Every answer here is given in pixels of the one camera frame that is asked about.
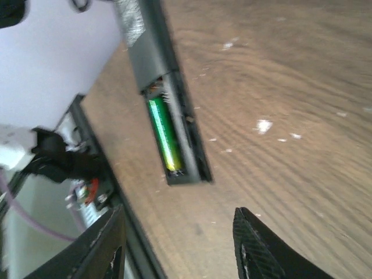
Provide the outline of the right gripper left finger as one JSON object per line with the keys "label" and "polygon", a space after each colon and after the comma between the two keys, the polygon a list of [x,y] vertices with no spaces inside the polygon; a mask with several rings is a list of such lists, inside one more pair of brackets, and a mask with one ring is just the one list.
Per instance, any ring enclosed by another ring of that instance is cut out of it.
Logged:
{"label": "right gripper left finger", "polygon": [[109,209],[72,244],[30,273],[28,279],[123,278],[124,209]]}

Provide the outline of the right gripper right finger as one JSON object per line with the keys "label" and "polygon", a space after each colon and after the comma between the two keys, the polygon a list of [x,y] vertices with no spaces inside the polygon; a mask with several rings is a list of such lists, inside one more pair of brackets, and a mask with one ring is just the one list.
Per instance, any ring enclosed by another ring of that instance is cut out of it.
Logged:
{"label": "right gripper right finger", "polygon": [[240,279],[332,279],[245,207],[235,209],[232,233]]}

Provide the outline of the black remote control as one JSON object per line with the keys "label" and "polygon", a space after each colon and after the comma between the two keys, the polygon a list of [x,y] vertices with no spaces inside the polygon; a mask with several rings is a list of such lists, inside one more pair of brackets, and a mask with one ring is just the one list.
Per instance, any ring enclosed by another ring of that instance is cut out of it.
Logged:
{"label": "black remote control", "polygon": [[[194,107],[160,1],[115,1],[120,29],[126,43],[140,94],[144,97],[168,185],[212,183],[213,176],[203,148]],[[183,160],[183,169],[166,169],[148,108],[150,99],[162,97],[170,112]]]}

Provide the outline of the green AA battery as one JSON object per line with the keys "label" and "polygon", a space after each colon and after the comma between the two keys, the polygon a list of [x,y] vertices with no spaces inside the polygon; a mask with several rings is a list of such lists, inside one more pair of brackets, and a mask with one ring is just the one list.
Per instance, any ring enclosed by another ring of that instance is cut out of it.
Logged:
{"label": "green AA battery", "polygon": [[148,108],[166,169],[171,173],[182,172],[183,160],[168,106],[162,97],[156,97],[148,101]]}

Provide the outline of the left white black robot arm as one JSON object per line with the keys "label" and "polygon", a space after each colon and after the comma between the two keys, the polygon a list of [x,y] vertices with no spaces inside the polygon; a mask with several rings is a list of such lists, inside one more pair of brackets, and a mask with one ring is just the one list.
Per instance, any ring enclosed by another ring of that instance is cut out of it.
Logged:
{"label": "left white black robot arm", "polygon": [[101,163],[96,155],[68,150],[63,137],[54,131],[1,124],[1,168],[62,183],[99,177]]}

